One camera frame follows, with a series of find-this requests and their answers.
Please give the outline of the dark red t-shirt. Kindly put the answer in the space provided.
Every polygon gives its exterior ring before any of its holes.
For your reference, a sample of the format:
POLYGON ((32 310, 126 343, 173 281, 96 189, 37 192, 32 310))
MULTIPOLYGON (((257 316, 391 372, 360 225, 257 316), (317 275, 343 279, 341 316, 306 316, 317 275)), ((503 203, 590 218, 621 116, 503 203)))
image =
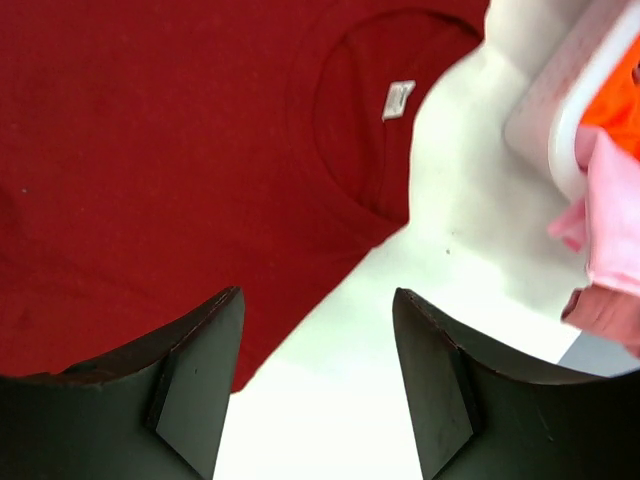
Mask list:
POLYGON ((484 1, 5 1, 1 370, 244 291, 233 386, 409 218, 414 118, 484 1))

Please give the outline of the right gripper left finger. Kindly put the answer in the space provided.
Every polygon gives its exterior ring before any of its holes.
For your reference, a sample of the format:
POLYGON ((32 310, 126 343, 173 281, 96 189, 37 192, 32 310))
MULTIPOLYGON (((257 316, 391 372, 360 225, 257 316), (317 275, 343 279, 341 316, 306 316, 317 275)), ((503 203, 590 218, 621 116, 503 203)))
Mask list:
POLYGON ((243 332, 230 287, 183 317, 61 373, 1 380, 1 475, 209 479, 243 332))

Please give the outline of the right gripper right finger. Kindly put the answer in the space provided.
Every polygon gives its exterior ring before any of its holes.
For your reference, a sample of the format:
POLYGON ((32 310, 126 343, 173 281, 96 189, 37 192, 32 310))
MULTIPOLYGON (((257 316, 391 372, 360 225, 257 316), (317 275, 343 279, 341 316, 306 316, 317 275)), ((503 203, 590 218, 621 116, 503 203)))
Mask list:
POLYGON ((396 348, 426 479, 635 479, 639 375, 600 377, 532 357, 408 289, 396 348))

